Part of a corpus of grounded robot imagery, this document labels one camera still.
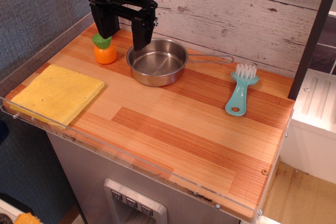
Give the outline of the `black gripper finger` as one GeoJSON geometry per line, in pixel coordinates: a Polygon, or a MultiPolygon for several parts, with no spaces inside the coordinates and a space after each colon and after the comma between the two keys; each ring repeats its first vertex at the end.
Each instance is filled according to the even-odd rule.
{"type": "Polygon", "coordinates": [[[135,51],[142,50],[152,39],[154,24],[142,18],[136,17],[131,24],[133,36],[133,48],[135,51]]]}
{"type": "Polygon", "coordinates": [[[89,5],[98,32],[103,39],[112,37],[120,30],[119,18],[110,6],[100,5],[94,1],[90,1],[89,5]]]}

